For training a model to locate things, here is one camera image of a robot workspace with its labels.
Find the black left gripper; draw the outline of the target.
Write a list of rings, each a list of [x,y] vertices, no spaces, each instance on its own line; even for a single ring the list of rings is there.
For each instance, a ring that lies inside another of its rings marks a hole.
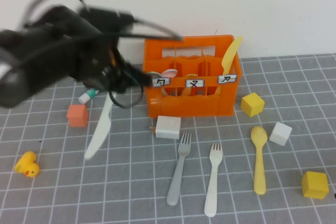
[[[152,77],[125,62],[117,40],[85,43],[76,58],[75,79],[89,88],[124,94],[125,88],[149,87]]]

